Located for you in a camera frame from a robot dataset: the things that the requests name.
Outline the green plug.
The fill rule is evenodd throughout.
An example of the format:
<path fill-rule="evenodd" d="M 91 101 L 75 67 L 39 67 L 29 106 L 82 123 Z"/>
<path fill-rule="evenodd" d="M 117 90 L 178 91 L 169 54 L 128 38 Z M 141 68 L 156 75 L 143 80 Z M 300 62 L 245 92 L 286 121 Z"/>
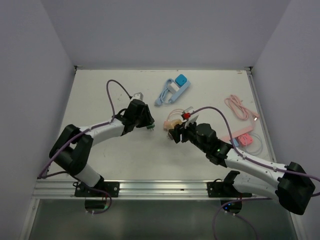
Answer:
<path fill-rule="evenodd" d="M 154 123 L 151 124 L 151 125 L 148 125 L 148 126 L 146 127 L 147 130 L 151 130 L 151 131 L 153 131 L 154 128 L 155 128 L 155 124 L 154 124 Z"/>

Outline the beige cube socket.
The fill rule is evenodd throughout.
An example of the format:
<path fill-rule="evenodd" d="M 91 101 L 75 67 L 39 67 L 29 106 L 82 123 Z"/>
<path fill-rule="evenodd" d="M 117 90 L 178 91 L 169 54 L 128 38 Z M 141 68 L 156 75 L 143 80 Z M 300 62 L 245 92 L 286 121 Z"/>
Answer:
<path fill-rule="evenodd" d="M 175 128 L 176 125 L 181 125 L 183 122 L 180 120 L 180 119 L 175 119 L 175 120 L 172 120 L 168 123 L 168 127 L 167 129 L 168 130 L 172 130 Z"/>

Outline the pink charger plug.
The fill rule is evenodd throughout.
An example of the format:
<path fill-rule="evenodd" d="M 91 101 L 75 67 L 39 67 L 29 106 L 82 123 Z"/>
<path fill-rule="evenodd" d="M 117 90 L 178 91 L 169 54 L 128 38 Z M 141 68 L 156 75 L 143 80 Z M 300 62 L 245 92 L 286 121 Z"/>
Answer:
<path fill-rule="evenodd" d="M 164 124 L 163 124 L 163 129 L 165 131 L 169 130 L 171 127 L 171 122 L 170 121 L 165 121 Z"/>

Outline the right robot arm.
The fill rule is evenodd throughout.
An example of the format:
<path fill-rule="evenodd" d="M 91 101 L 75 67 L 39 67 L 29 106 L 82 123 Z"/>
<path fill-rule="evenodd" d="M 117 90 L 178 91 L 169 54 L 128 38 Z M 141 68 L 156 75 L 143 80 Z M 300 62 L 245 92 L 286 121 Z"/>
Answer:
<path fill-rule="evenodd" d="M 231 169 L 222 185 L 227 196 L 243 193 L 264 196 L 277 201 L 291 213 L 305 213 L 316 186 L 300 164 L 285 165 L 247 154 L 218 139 L 208 123 L 177 124 L 168 132 L 175 143 L 190 142 L 212 164 Z"/>

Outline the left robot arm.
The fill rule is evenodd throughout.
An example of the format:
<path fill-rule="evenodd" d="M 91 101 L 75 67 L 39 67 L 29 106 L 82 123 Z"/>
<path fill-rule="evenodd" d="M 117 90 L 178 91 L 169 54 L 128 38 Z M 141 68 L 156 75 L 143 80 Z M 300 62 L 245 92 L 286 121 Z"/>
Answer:
<path fill-rule="evenodd" d="M 108 139 L 122 137 L 135 128 L 153 128 L 154 122 L 149 106 L 142 100 L 133 99 L 127 108 L 107 122 L 85 128 L 67 125 L 49 152 L 49 157 L 86 185 L 87 192 L 96 197 L 106 188 L 104 178 L 88 164 L 91 148 Z"/>

